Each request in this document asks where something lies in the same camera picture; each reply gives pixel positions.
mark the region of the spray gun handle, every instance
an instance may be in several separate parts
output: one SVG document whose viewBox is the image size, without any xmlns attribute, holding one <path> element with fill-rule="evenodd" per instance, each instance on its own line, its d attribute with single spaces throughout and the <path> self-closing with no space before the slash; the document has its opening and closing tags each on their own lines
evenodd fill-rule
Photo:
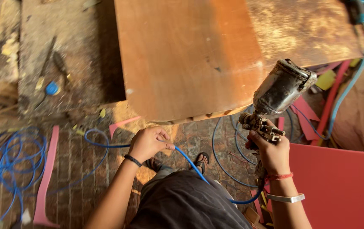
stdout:
<svg viewBox="0 0 364 229">
<path fill-rule="evenodd" d="M 264 179 L 264 177 L 267 175 L 267 170 L 264 168 L 263 163 L 261 162 L 261 155 L 259 153 L 259 150 L 256 150 L 256 152 L 252 154 L 257 158 L 257 165 L 254 173 L 261 179 Z"/>
</svg>

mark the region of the black shirt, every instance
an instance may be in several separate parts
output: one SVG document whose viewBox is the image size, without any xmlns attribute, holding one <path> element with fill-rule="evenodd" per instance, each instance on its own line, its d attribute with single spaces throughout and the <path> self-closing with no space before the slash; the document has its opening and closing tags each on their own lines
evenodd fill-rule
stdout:
<svg viewBox="0 0 364 229">
<path fill-rule="evenodd" d="M 191 171 L 170 174 L 141 200 L 127 228 L 248 228 L 243 214 L 225 196 L 223 187 L 211 185 Z"/>
</svg>

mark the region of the concrete floor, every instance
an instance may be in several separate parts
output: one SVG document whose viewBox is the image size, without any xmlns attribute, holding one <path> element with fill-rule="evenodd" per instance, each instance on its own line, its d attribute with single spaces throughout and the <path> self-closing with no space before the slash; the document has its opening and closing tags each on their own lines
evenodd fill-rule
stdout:
<svg viewBox="0 0 364 229">
<path fill-rule="evenodd" d="M 91 115 L 88 116 L 89 121 L 85 123 L 84 126 L 87 128 L 97 127 L 100 130 L 106 131 L 108 134 L 108 123 L 122 121 L 135 116 L 136 114 L 129 108 L 126 102 L 119 102 L 113 109 L 113 112 L 108 112 L 108 117 L 102 122 L 97 122 L 97 115 Z M 239 114 L 234 115 L 234 120 L 237 121 L 238 116 Z M 297 137 L 300 135 L 299 126 L 295 116 L 292 116 L 296 123 L 294 137 Z M 206 175 L 220 181 L 234 199 L 249 199 L 251 196 L 251 189 L 237 184 L 230 179 L 220 169 L 212 154 L 212 134 L 217 121 L 218 119 L 216 118 L 163 127 L 170 134 L 172 142 L 185 151 L 191 159 L 195 159 L 196 155 L 200 152 L 207 152 L 211 155 Z M 111 144 L 129 143 L 138 130 L 155 125 L 156 124 L 149 123 L 144 119 L 139 119 L 126 124 L 116 130 L 113 139 L 111 140 Z M 38 127 L 42 129 L 42 132 L 45 133 L 48 141 L 50 140 L 52 126 L 53 125 L 50 123 L 38 125 Z M 65 122 L 60 125 L 61 129 L 59 133 L 57 157 L 55 159 L 52 179 L 48 188 L 50 191 L 65 187 L 70 182 L 81 179 L 84 175 L 88 174 L 104 156 L 103 148 L 92 146 L 87 143 L 81 135 L 76 134 L 72 129 L 72 126 L 73 124 Z M 286 118 L 285 130 L 290 130 L 288 117 Z M 256 176 L 253 174 L 255 167 L 241 158 L 235 145 L 234 134 L 235 132 L 230 117 L 222 118 L 215 134 L 215 152 L 219 157 L 221 164 L 229 173 L 242 182 L 255 185 Z M 93 138 L 95 138 L 95 141 L 97 142 L 103 141 L 101 137 Z M 255 157 L 251 155 L 248 150 L 244 149 L 244 140 L 241 138 L 239 138 L 239 145 L 242 147 L 246 156 L 255 161 Z M 27 151 L 31 153 L 34 149 L 29 148 Z M 128 148 L 110 149 L 108 156 L 94 174 L 78 185 L 62 190 L 57 194 L 48 195 L 46 200 L 46 214 L 49 220 L 57 222 L 61 225 L 61 228 L 64 229 L 82 228 L 91 212 L 98 204 L 100 197 L 104 194 L 110 180 L 116 173 L 119 164 L 124 159 L 123 156 L 127 152 Z M 164 164 L 175 169 L 183 170 L 189 168 L 186 160 L 177 151 L 164 150 L 159 152 L 157 157 L 161 159 Z M 154 175 L 155 173 L 152 170 L 144 166 L 138 170 L 134 180 L 133 192 L 131 193 L 129 200 L 126 222 L 130 222 L 138 210 L 142 185 L 149 181 Z M 28 182 L 30 178 L 30 175 L 24 175 L 18 177 L 17 180 L 25 183 Z M 39 182 L 33 186 L 28 193 L 36 193 L 38 186 Z M 0 185 L 0 216 L 9 207 L 11 200 L 12 195 Z M 34 214 L 35 201 L 36 198 L 34 197 L 24 197 L 24 208 L 28 208 L 31 216 Z M 250 205 L 240 205 L 239 210 L 245 211 L 248 206 Z M 9 228 L 12 222 L 15 221 L 17 215 L 19 215 L 19 211 L 19 202 L 15 201 L 12 209 L 3 220 L 3 226 L 0 228 Z M 33 226 L 31 223 L 22 228 L 44 228 L 44 226 Z"/>
</svg>

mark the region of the spray gun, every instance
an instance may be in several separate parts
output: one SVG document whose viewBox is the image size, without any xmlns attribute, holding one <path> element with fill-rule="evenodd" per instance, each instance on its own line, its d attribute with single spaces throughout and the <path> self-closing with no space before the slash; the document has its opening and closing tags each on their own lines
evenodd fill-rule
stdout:
<svg viewBox="0 0 364 229">
<path fill-rule="evenodd" d="M 290 59 L 278 60 L 273 70 L 254 93 L 254 112 L 241 113 L 239 122 L 245 130 L 254 130 L 267 142 L 276 145 L 285 136 L 285 131 L 267 124 L 264 115 L 278 115 L 284 112 L 291 104 L 307 91 L 318 80 L 316 73 L 300 68 Z M 266 175 L 259 149 L 252 143 L 250 149 L 257 158 L 255 174 L 261 179 Z"/>
</svg>

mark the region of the red thread bracelet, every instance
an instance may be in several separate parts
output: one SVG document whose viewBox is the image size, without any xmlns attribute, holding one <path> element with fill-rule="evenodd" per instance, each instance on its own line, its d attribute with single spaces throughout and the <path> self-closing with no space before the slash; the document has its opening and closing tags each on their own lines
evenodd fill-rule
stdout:
<svg viewBox="0 0 364 229">
<path fill-rule="evenodd" d="M 268 174 L 266 179 L 267 180 L 283 180 L 286 179 L 288 177 L 293 177 L 294 173 L 290 173 L 290 174 L 285 174 L 285 175 L 270 175 Z"/>
</svg>

